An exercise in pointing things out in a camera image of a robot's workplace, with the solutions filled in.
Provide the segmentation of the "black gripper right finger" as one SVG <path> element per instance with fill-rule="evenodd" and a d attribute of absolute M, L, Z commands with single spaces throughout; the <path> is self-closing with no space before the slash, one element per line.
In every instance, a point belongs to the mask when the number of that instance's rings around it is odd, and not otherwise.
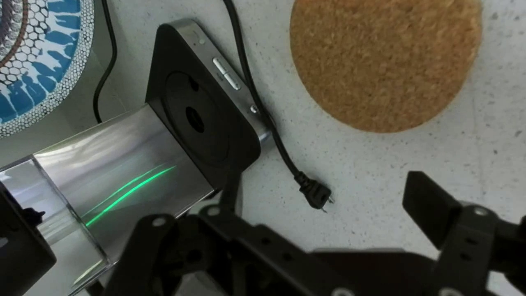
<path fill-rule="evenodd" d="M 457 201 L 422 171 L 409 171 L 403 209 L 444 254 L 491 254 L 498 216 L 478 204 Z"/>

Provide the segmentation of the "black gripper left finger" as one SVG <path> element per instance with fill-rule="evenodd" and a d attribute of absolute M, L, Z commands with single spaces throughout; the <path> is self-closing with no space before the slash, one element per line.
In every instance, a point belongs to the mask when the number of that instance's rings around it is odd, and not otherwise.
<path fill-rule="evenodd" d="M 242 176 L 237 175 L 217 193 L 214 204 L 205 204 L 187 217 L 197 234 L 250 234 L 253 227 L 238 214 Z"/>

